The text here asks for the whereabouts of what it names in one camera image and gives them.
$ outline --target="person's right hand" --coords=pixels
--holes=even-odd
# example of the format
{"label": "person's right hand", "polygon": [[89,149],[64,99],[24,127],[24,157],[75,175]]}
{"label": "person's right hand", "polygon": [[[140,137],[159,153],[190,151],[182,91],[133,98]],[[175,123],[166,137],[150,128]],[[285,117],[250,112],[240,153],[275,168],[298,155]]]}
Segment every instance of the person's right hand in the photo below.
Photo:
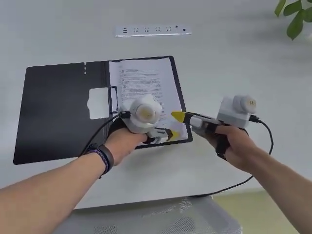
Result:
{"label": "person's right hand", "polygon": [[[215,133],[223,134],[228,137],[230,147],[225,153],[226,160],[236,168],[250,172],[250,158],[262,150],[239,128],[233,126],[218,126]],[[199,135],[206,138],[213,147],[216,147],[216,134]]]}

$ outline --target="green leaf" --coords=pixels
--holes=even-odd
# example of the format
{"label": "green leaf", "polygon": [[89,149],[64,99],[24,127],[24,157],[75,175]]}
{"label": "green leaf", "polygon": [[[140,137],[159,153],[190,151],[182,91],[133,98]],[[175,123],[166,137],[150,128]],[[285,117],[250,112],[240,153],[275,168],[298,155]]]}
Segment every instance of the green leaf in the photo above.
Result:
{"label": "green leaf", "polygon": [[293,13],[300,11],[302,9],[301,0],[295,1],[284,9],[284,16],[290,16]]}
{"label": "green leaf", "polygon": [[312,22],[312,7],[305,9],[303,13],[303,20],[309,23]]}
{"label": "green leaf", "polygon": [[303,14],[304,10],[300,10],[287,28],[287,36],[290,37],[292,40],[294,40],[302,31]]}
{"label": "green leaf", "polygon": [[275,8],[274,13],[276,14],[277,17],[279,17],[279,14],[281,13],[281,11],[283,10],[284,6],[285,6],[286,0],[279,0],[278,4]]}

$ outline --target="handheld device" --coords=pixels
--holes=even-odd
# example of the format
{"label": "handheld device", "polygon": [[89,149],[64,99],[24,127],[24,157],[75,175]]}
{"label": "handheld device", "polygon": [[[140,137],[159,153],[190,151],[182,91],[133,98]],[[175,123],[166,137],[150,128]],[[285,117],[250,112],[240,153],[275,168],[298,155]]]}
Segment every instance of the handheld device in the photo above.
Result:
{"label": "handheld device", "polygon": [[162,107],[151,94],[134,101],[122,103],[119,115],[132,133],[147,134],[145,144],[173,141],[179,137],[179,132],[158,128]]}
{"label": "handheld device", "polygon": [[[247,132],[245,128],[251,117],[255,114],[256,101],[250,96],[236,95],[235,97],[224,97],[217,118],[191,113],[175,111],[171,115],[179,122],[190,124],[192,130],[197,133],[215,133],[218,125],[233,125]],[[225,152],[230,146],[225,135],[217,135],[216,154],[226,160]]]}

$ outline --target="cable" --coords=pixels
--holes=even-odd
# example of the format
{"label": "cable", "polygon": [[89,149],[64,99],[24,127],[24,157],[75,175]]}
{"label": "cable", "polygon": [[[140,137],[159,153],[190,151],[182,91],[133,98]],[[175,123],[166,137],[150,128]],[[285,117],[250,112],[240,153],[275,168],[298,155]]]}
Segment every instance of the cable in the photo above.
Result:
{"label": "cable", "polygon": [[83,148],[82,152],[80,155],[83,155],[85,153],[85,151],[88,149],[90,143],[92,142],[92,140],[97,136],[97,134],[101,131],[102,128],[104,128],[109,122],[112,122],[115,118],[119,117],[119,115],[116,115],[112,118],[110,118],[109,120],[107,120],[105,123],[103,123],[97,130],[96,132],[92,135],[92,137],[90,138],[90,140],[88,141],[88,143],[86,144],[86,146]]}
{"label": "cable", "polygon": [[[87,150],[87,148],[89,147],[90,143],[92,142],[92,140],[96,137],[96,135],[101,131],[102,128],[104,128],[109,122],[113,121],[115,118],[118,118],[118,117],[126,117],[126,118],[129,118],[130,117],[130,112],[122,112],[120,113],[119,115],[116,115],[112,118],[110,118],[108,121],[106,121],[105,123],[103,123],[97,130],[96,132],[92,135],[92,137],[90,138],[90,140],[88,141],[88,143],[86,144],[86,146],[83,148],[83,151],[81,152],[81,155],[83,155],[85,153],[85,151]],[[272,132],[270,130],[270,128],[268,127],[268,125],[261,121],[259,119],[259,117],[257,116],[254,116],[254,115],[251,115],[250,118],[249,118],[249,121],[250,122],[254,122],[254,123],[261,123],[269,132],[269,135],[270,135],[270,140],[271,140],[271,147],[270,147],[270,150],[269,150],[269,154],[271,155],[272,153],[272,150],[273,150],[273,146],[274,146],[274,142],[273,142],[273,136],[272,136]],[[245,184],[247,183],[249,180],[251,180],[254,176],[252,175],[251,177],[249,177],[248,179],[244,180],[243,182],[240,182],[238,184],[235,184],[235,185],[232,185],[230,187],[227,187],[227,188],[224,188],[224,189],[221,189],[219,191],[216,191],[216,192],[213,192],[213,193],[210,193],[210,194],[202,194],[202,195],[195,195],[195,196],[191,196],[191,197],[204,197],[204,196],[211,196],[211,195],[215,195],[215,194],[219,194],[221,192],[224,192],[224,191],[227,191],[229,189],[232,189],[232,188],[235,188],[235,187],[238,187],[242,184]]]}
{"label": "cable", "polygon": [[[257,116],[251,115],[249,121],[250,122],[254,122],[254,123],[261,123],[268,130],[269,135],[270,135],[270,140],[271,140],[271,147],[270,147],[270,150],[269,150],[269,155],[271,155],[272,150],[273,150],[273,146],[274,146],[274,142],[273,142],[273,136],[272,136],[272,132],[271,132],[270,128],[268,127],[268,125],[265,122],[261,121],[259,119],[259,117],[257,117]],[[219,194],[221,192],[224,192],[224,191],[230,190],[232,188],[238,187],[240,185],[243,185],[243,184],[247,183],[249,180],[251,180],[253,177],[254,176],[252,175],[248,179],[244,180],[243,182],[240,182],[238,184],[232,185],[230,187],[221,189],[219,191],[216,191],[216,192],[213,192],[213,193],[210,193],[210,194],[195,195],[195,196],[191,196],[191,197],[205,197],[205,196],[211,196],[211,195]]]}

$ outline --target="black folder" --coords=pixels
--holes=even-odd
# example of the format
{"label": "black folder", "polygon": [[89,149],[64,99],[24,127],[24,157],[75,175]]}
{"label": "black folder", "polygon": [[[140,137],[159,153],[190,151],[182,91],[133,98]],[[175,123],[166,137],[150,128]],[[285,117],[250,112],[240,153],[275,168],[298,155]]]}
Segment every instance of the black folder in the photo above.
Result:
{"label": "black folder", "polygon": [[[186,111],[174,58],[135,59],[163,58],[170,59],[181,109]],[[79,156],[94,132],[109,119],[90,119],[86,105],[89,90],[103,87],[108,88],[112,117],[117,111],[112,107],[111,100],[111,93],[116,92],[116,87],[110,85],[109,61],[28,67],[13,163],[18,165]],[[105,142],[109,127],[110,124],[106,125],[93,142]],[[140,145],[137,149],[191,142],[191,129],[186,127],[188,139]]]}

